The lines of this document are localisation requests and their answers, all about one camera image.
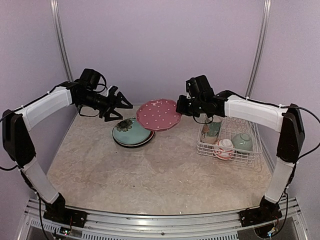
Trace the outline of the light blue flower plate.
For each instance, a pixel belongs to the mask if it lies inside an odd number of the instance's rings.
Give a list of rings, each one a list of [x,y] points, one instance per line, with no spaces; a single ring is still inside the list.
[[[118,122],[112,129],[112,137],[124,145],[137,145],[146,141],[152,132],[143,128],[135,117]]]

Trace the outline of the red polka dot plate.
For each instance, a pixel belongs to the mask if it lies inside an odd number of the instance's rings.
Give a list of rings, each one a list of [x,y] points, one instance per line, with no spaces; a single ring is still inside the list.
[[[145,129],[160,132],[177,125],[182,118],[176,112],[177,103],[171,99],[155,99],[142,104],[136,111],[137,122]]]

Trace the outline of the red teal floral plate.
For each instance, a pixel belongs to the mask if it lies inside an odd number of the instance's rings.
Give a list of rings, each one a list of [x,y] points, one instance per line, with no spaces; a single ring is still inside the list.
[[[135,131],[113,131],[112,137],[117,144],[122,146],[139,146],[143,145],[153,137],[151,131],[135,132]]]

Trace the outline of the black striped rim plate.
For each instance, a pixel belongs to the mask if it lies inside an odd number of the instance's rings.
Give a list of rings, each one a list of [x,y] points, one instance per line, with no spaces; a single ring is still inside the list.
[[[114,140],[114,142],[116,144],[118,144],[121,147],[128,148],[128,149],[134,149],[134,148],[139,148],[139,147],[142,147],[142,146],[148,144],[154,138],[154,136],[155,136],[155,132],[152,131],[145,140],[143,140],[143,141],[141,141],[141,142],[139,142],[137,144],[121,143],[121,142],[117,141],[115,138],[113,138],[113,140]]]

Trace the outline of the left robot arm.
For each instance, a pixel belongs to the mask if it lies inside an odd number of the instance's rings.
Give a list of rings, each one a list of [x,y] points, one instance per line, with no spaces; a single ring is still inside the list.
[[[64,196],[48,179],[37,159],[39,144],[33,129],[70,106],[91,108],[105,122],[122,120],[123,116],[117,109],[132,109],[133,105],[115,85],[98,90],[100,80],[105,79],[98,71],[86,68],[80,78],[62,82],[30,103],[8,109],[2,114],[3,148],[16,163],[26,184],[45,205],[43,217],[46,220],[82,227],[88,214],[67,207]]]

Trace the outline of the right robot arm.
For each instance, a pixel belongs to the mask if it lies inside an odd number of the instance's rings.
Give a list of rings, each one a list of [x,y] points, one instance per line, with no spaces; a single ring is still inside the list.
[[[186,95],[180,95],[176,111],[182,115],[198,118],[201,114],[209,118],[237,118],[273,130],[278,135],[275,143],[275,163],[270,183],[257,207],[238,213],[243,227],[280,219],[280,200],[287,193],[298,165],[298,161],[316,151],[315,146],[301,153],[306,138],[301,112],[317,117],[312,111],[296,104],[280,105],[241,96],[231,90],[215,93],[207,77],[200,75],[185,82]]]

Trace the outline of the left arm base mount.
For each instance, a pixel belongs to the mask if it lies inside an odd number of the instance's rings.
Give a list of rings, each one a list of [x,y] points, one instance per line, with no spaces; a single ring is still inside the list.
[[[60,194],[53,203],[45,202],[44,218],[71,227],[84,228],[88,213],[66,207],[66,200]]]

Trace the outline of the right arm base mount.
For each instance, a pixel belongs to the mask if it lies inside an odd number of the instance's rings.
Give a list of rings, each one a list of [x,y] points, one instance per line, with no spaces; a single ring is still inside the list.
[[[265,197],[261,199],[258,207],[246,208],[241,210],[238,215],[242,227],[270,222],[283,216],[279,203],[270,202]]]

